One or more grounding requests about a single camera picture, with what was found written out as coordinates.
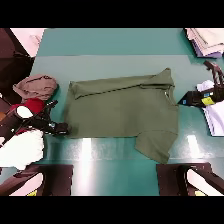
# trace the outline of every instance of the brown cloth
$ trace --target brown cloth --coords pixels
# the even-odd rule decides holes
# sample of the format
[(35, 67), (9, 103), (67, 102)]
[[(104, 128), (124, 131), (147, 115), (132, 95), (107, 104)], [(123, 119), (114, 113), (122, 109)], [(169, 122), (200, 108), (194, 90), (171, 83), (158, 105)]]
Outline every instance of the brown cloth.
[(13, 85), (13, 90), (22, 97), (22, 102), (29, 98), (48, 100), (57, 86), (57, 81), (54, 78), (48, 75), (37, 74)]

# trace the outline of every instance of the stack of folded clothes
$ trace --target stack of folded clothes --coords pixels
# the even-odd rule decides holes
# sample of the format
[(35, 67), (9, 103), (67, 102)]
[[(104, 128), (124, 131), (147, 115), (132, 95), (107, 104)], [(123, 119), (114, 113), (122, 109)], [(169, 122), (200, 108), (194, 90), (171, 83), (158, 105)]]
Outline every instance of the stack of folded clothes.
[(221, 58), (224, 52), (224, 28), (185, 28), (197, 57)]

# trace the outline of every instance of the red cloth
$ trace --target red cloth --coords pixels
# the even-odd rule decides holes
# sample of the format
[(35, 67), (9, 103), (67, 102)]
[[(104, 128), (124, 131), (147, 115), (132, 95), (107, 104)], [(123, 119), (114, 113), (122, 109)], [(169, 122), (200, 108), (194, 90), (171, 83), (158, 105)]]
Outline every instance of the red cloth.
[[(25, 103), (21, 104), (13, 104), (10, 107), (10, 111), (17, 108), (18, 106), (26, 106), (29, 108), (33, 113), (37, 114), (44, 108), (44, 101), (40, 100), (38, 98), (30, 98)], [(21, 128), (16, 134), (21, 134), (23, 132), (26, 132), (26, 128)]]

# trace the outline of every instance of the green shirt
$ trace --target green shirt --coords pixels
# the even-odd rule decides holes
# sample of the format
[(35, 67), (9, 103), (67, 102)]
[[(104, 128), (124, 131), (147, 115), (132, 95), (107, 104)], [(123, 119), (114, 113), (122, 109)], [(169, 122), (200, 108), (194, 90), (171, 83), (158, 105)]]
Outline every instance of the green shirt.
[(136, 149), (167, 163), (178, 134), (171, 70), (157, 75), (70, 82), (65, 122), (71, 138), (133, 137)]

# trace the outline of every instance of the table surface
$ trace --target table surface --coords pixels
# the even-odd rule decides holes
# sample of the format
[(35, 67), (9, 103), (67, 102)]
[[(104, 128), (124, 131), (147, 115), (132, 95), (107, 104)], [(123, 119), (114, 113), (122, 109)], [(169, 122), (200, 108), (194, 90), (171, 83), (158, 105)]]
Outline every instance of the table surface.
[[(70, 81), (156, 74), (171, 68), (179, 101), (197, 83), (212, 79), (180, 28), (47, 29), (31, 75), (55, 77), (59, 101), (53, 120), (63, 121)], [(217, 63), (224, 68), (223, 59)], [(38, 163), (73, 164), (72, 195), (159, 195), (157, 162), (135, 150), (135, 138), (45, 137)], [(169, 163), (210, 162), (224, 178), (224, 138), (211, 137), (203, 112), (179, 107), (179, 136)], [(7, 173), (3, 170), (2, 178)]]

